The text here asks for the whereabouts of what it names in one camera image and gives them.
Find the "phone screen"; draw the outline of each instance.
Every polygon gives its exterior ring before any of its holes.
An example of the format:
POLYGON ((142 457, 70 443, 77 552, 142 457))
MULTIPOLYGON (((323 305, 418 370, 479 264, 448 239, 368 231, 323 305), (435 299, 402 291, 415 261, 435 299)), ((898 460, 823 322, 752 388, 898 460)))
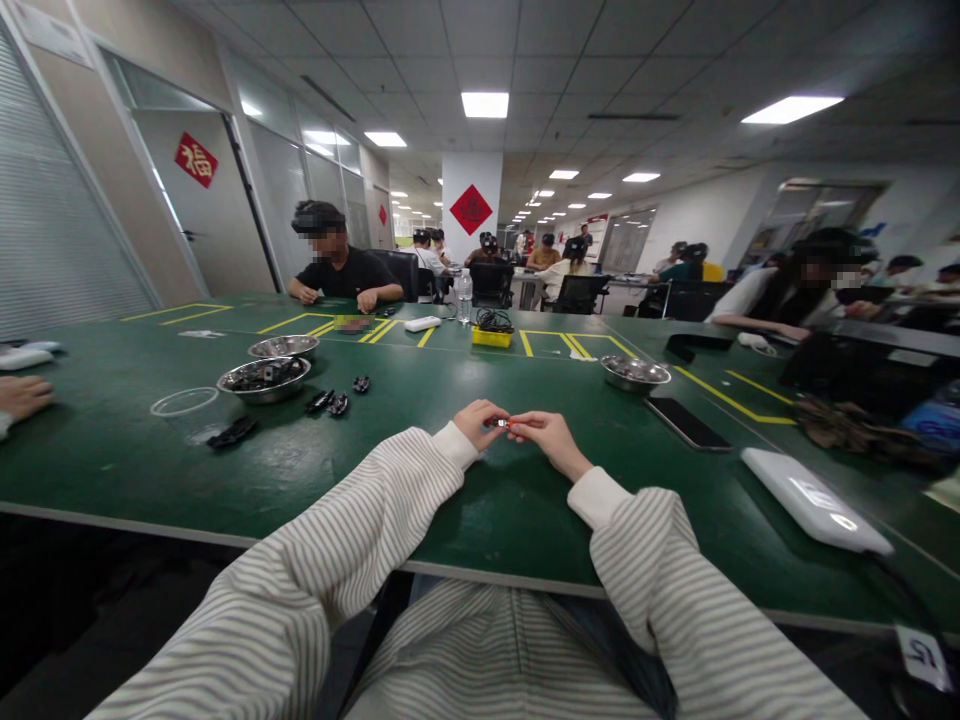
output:
POLYGON ((733 446, 673 398, 647 398, 647 405, 697 450, 729 452, 733 446))

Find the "striped shirt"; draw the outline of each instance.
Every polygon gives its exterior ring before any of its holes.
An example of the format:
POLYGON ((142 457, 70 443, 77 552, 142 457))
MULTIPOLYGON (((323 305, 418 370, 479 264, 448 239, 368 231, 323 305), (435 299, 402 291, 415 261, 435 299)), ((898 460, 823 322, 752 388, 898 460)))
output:
MULTIPOLYGON (((89 717, 312 717, 331 635, 409 557, 476 458, 453 423, 382 442, 224 570, 89 717)), ((630 495, 594 468, 568 504, 593 528, 594 566, 630 635, 669 672, 678 718, 864 717, 700 554, 675 493, 630 495)), ((549 604, 527 590, 442 581, 390 630, 347 717, 657 717, 549 604)))

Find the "green table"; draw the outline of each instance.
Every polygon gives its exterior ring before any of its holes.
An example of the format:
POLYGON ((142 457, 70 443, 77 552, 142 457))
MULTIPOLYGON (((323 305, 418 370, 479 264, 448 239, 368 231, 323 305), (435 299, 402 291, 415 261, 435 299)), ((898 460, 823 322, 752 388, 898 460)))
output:
MULTIPOLYGON (((440 429, 471 400, 511 412, 562 412, 584 453, 625 488, 659 485, 683 498, 703 553, 775 620, 870 631, 916 621, 861 557, 808 538, 739 460, 690 449, 642 400, 603 382, 595 362, 628 351, 674 362, 678 332, 729 336, 694 323, 511 312, 509 349, 473 346, 456 322, 413 335, 395 321, 448 312, 398 305, 364 336, 337 333, 355 304, 303 308, 246 294, 133 319, 72 326, 45 337, 69 354, 40 368, 59 404, 16 426, 0 445, 0 510, 239 546, 250 545, 322 496, 383 438, 417 425, 440 429), (201 329, 213 338, 182 335, 201 329), (314 332, 318 360, 300 398, 247 408, 218 402, 261 428, 219 454, 188 447, 148 408, 178 390, 210 386, 246 362, 260 337, 314 332), (320 389, 346 390, 369 374, 346 417, 305 417, 320 389)), ((924 496, 923 482, 812 445, 791 423, 795 394, 776 383, 784 359, 739 346, 700 351, 661 391, 683 402, 737 449, 797 457, 895 546, 893 564, 944 628, 960 631, 960 518, 924 496)), ((589 532, 566 506, 568 485, 530 446, 500 443, 440 508, 407 568, 533 589, 602 596, 589 532)))

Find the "stainless steel bowl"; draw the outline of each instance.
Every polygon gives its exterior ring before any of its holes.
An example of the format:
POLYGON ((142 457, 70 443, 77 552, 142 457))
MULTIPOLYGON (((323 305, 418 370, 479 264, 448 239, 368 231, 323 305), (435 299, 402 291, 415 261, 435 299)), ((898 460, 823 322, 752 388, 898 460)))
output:
POLYGON ((283 402, 284 400, 291 398, 300 392, 301 388, 303 388, 303 381, 307 377, 308 372, 310 372, 310 361, 302 357, 263 358, 261 360, 254 360, 252 363, 247 363, 246 365, 241 365, 240 367, 234 368, 228 373, 224 373, 217 381, 217 389, 226 393, 230 393, 231 395, 236 395, 247 405, 271 405, 273 403, 283 402), (286 382, 269 388, 264 388, 263 390, 233 389, 234 386, 236 386, 236 384, 242 380, 252 380, 258 377, 260 374, 260 368, 262 368, 264 365, 276 362, 277 360, 294 359, 299 360, 303 367, 301 368, 300 373, 298 373, 295 377, 290 378, 286 382))
POLYGON ((319 344, 320 340, 312 335, 281 335, 254 343, 247 349, 247 354, 262 358, 301 357, 313 360, 314 350, 319 344))
POLYGON ((626 355, 606 355, 600 358, 607 382, 620 390, 649 395, 660 385, 670 382, 670 372, 656 363, 638 360, 626 355))

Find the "white pillar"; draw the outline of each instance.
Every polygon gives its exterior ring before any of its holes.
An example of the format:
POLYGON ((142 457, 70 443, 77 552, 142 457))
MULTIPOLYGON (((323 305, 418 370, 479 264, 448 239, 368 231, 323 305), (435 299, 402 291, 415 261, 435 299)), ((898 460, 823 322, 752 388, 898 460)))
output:
POLYGON ((447 253, 457 262, 480 247, 480 233, 497 234, 500 212, 500 180, 503 153, 443 153, 443 233, 447 253), (475 186, 493 211, 480 227, 467 235, 451 209, 471 185, 475 186))

